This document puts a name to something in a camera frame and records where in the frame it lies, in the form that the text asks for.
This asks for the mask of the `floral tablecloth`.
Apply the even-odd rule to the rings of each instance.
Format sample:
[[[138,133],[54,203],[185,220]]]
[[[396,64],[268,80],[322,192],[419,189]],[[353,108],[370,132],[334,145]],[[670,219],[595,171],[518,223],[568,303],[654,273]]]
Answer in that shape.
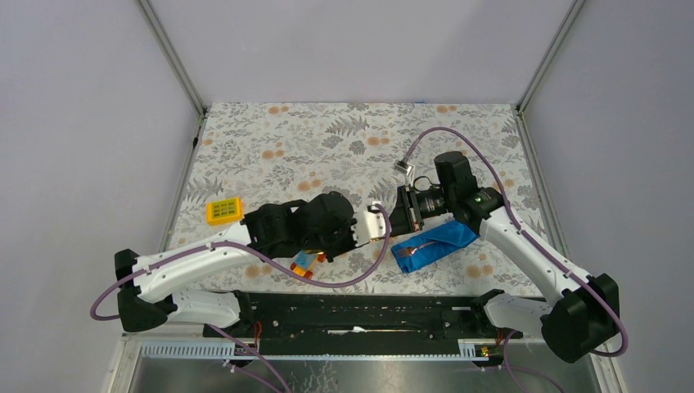
[[[546,232],[516,114],[509,104],[216,103],[210,108],[192,162],[169,249],[216,233],[205,207],[239,197],[245,211],[266,203],[310,200],[339,192],[357,211],[380,201],[392,208],[403,181],[394,169],[408,149],[417,186],[436,180],[434,158],[459,151],[478,182],[503,187],[519,219]],[[538,288],[495,246],[475,241],[414,273],[392,255],[374,273],[375,242],[317,264],[317,286],[255,261],[196,282],[207,291],[333,292],[382,295],[476,296],[501,289],[537,296]]]

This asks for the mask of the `yellow toy block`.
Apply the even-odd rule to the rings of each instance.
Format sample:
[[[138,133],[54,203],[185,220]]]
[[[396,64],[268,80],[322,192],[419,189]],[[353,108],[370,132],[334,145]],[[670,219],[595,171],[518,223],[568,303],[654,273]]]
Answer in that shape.
[[[243,203],[239,197],[213,201],[206,204],[205,219],[210,226],[231,224],[244,217]]]

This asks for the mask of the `blue cloth napkin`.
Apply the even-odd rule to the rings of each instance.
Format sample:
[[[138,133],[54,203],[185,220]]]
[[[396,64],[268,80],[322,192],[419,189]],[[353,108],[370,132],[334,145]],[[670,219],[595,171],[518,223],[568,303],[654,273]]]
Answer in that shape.
[[[478,238],[479,235],[467,225],[452,220],[392,246],[391,253],[394,255],[396,250],[406,246],[418,246],[425,242],[435,242],[434,245],[421,249],[410,257],[400,258],[394,256],[397,265],[403,273],[413,273],[466,248]]]

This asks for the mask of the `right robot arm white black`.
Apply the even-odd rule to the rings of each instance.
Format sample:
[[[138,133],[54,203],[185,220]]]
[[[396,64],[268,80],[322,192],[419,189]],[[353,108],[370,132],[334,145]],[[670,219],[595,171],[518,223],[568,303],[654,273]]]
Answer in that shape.
[[[395,169],[407,184],[398,187],[390,214],[395,236],[423,229],[425,219],[451,214],[479,239],[497,247],[540,290],[544,300],[528,300],[492,290],[476,300],[471,330],[490,337],[499,328],[542,337],[559,359],[574,363],[616,336],[620,323],[620,290],[603,273],[594,276],[570,262],[527,228],[493,187],[480,187],[469,160],[459,151],[435,158],[437,183],[415,188],[414,168],[399,160]]]

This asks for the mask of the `gold fork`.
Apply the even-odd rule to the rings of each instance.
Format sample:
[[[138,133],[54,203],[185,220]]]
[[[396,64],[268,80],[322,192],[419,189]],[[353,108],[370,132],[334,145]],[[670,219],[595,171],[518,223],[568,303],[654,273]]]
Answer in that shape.
[[[406,246],[401,249],[398,249],[394,252],[394,256],[400,257],[400,258],[406,258],[410,257],[414,254],[416,254],[419,250],[424,249],[428,246],[434,245],[435,242],[425,242],[422,243],[421,245],[418,246]]]

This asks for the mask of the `blue orange toy car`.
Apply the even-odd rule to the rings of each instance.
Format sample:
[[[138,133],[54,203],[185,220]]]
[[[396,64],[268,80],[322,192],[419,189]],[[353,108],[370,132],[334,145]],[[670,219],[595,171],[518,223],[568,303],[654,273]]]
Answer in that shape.
[[[307,253],[301,251],[292,262],[290,270],[301,277],[310,279],[313,276],[313,267],[327,260],[323,252]]]

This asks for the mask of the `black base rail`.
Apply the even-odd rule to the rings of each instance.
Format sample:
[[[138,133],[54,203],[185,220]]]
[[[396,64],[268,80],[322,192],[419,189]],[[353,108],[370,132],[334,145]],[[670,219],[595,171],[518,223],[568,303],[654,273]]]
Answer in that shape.
[[[241,319],[222,332],[262,355],[455,355],[462,339],[495,345],[508,334],[473,296],[236,294]]]

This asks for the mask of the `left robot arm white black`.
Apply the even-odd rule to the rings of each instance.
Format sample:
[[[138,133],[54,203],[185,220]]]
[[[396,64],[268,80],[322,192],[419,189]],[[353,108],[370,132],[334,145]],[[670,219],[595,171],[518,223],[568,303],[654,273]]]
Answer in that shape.
[[[144,332],[170,319],[212,323],[242,337],[254,315],[233,296],[187,291],[195,281],[231,267],[292,258],[301,251],[322,252],[328,260],[355,249],[354,208],[338,192],[311,201],[265,204],[239,222],[174,251],[139,255],[125,249],[115,254],[119,320],[126,332]]]

